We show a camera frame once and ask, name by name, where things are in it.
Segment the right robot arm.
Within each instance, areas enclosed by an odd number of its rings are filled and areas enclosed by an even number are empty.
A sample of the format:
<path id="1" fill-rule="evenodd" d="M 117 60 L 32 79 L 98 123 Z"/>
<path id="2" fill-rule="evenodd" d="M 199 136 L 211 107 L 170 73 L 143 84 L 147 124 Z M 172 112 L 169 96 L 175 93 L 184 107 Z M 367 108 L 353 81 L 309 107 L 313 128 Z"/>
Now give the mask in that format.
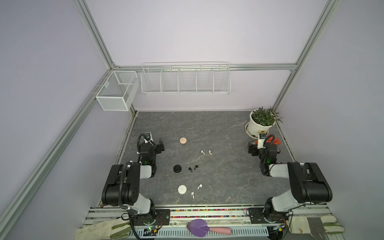
<path id="1" fill-rule="evenodd" d="M 291 210 L 307 204 L 323 204 L 333 199 L 333 192 L 316 163 L 278 163 L 280 153 L 275 135 L 261 134 L 254 143 L 248 143 L 248 153 L 260 160 L 263 176 L 288 179 L 290 189 L 267 199 L 262 211 L 264 219 L 274 223 Z"/>

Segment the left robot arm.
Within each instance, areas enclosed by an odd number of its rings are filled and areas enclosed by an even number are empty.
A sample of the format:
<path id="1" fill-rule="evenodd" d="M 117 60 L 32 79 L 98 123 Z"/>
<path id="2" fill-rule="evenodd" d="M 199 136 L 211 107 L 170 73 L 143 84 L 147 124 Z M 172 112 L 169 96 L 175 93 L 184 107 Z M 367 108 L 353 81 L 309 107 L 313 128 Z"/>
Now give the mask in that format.
<path id="1" fill-rule="evenodd" d="M 125 210 L 137 225 L 154 224 L 158 217 L 155 204 L 140 193 L 140 180 L 155 176 L 157 155 L 164 150 L 162 140 L 156 144 L 152 133 L 141 133 L 137 140 L 137 161 L 111 167 L 102 191 L 102 204 Z"/>

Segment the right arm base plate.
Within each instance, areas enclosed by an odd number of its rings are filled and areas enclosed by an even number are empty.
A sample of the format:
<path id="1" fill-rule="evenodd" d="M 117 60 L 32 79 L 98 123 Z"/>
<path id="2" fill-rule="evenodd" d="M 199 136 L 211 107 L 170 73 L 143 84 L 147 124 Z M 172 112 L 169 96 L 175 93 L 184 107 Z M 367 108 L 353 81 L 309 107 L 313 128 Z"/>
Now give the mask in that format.
<path id="1" fill-rule="evenodd" d="M 283 224 L 290 218 L 289 213 L 267 213 L 265 208 L 248 208 L 246 215 L 252 224 Z"/>

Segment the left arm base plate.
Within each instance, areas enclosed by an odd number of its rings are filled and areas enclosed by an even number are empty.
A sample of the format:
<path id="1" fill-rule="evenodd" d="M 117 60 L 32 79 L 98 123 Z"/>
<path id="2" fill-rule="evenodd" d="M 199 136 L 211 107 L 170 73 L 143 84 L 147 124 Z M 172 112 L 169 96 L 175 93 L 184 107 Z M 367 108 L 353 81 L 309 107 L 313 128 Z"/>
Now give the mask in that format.
<path id="1" fill-rule="evenodd" d="M 170 209 L 150 210 L 148 214 L 130 216 L 134 226 L 168 226 L 171 220 Z"/>

